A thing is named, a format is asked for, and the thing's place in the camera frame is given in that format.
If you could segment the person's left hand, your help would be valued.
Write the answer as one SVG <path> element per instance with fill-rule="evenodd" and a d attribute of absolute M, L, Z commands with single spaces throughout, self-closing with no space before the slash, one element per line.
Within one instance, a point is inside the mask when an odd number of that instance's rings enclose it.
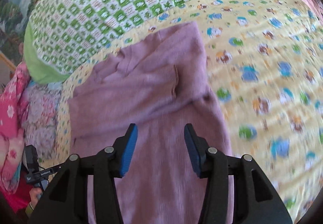
<path fill-rule="evenodd" d="M 38 187 L 34 187 L 30 190 L 29 195 L 30 195 L 30 206 L 32 207 L 32 209 L 35 208 L 35 206 L 37 205 L 38 201 L 39 201 L 39 197 L 42 195 L 43 191 L 41 188 Z"/>

